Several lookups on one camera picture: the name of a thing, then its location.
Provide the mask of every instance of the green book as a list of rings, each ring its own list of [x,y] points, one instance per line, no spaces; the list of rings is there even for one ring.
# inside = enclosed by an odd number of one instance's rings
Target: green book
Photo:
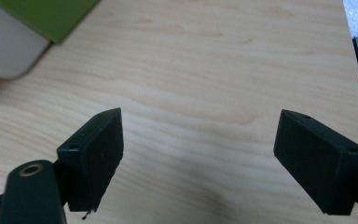
[[[59,44],[97,2],[98,0],[0,0],[0,6]]]

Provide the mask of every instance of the wood grain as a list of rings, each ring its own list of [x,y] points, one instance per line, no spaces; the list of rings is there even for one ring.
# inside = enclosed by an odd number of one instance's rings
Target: wood grain
[[[103,0],[26,76],[0,80],[6,176],[121,107],[125,155],[85,223],[356,223],[322,214],[274,158],[282,109],[358,143],[341,1]],[[84,214],[67,213],[69,223]]]

